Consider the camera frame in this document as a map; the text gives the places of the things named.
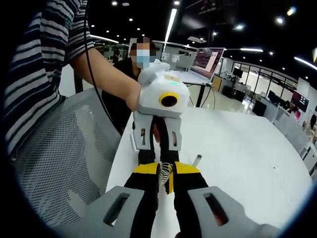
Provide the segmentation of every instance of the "office chair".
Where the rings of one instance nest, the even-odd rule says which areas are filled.
[[[35,129],[14,166],[24,195],[47,225],[79,220],[105,193],[120,138],[94,88],[66,99]]]

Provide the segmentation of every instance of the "hand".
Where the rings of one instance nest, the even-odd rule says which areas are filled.
[[[133,112],[138,109],[140,92],[141,85],[138,82],[135,82],[135,84],[133,84],[133,87],[131,87],[130,93],[125,99],[125,103]]]
[[[141,131],[141,136],[144,136],[144,134],[145,134],[145,130],[142,129],[142,131]],[[160,140],[159,140],[159,131],[158,131],[158,128],[157,128],[156,125],[154,125],[154,127],[153,127],[153,136],[154,136],[154,138],[155,138],[155,141],[156,141],[157,143],[159,143],[159,142],[160,142]]]
[[[155,125],[155,124],[153,126],[153,136],[155,138],[155,141],[157,143],[159,143],[160,142],[159,130],[157,128],[157,125]],[[174,142],[174,146],[176,146],[176,135],[175,134],[173,134],[173,142]]]

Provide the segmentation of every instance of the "metal spring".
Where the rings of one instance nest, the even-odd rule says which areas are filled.
[[[170,176],[170,174],[173,172],[173,165],[170,163],[162,163],[159,168],[159,185],[164,186]]]

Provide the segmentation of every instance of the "floor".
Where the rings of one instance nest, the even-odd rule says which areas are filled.
[[[190,101],[188,103],[188,106],[192,107],[192,106],[196,105],[199,91],[200,91],[200,86],[192,85],[192,86],[189,86],[188,89],[190,91],[191,101],[193,102],[192,103]],[[216,110],[249,114],[251,109],[248,110],[248,107],[250,107],[250,108],[253,107],[253,103],[250,103],[249,100],[245,99],[241,103],[235,99],[227,98],[226,96],[222,95],[219,92],[214,92],[214,96],[213,96],[212,90],[210,91],[210,93],[208,95],[209,90],[210,90],[210,88],[208,88],[208,87],[205,88],[202,103],[201,103],[202,108],[213,109],[214,102],[215,102],[215,109]]]

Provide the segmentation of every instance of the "striped shirt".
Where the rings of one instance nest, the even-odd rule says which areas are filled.
[[[48,0],[23,35],[12,59],[4,92],[4,131],[12,156],[64,97],[58,92],[62,67],[93,48],[84,26],[87,0]]]

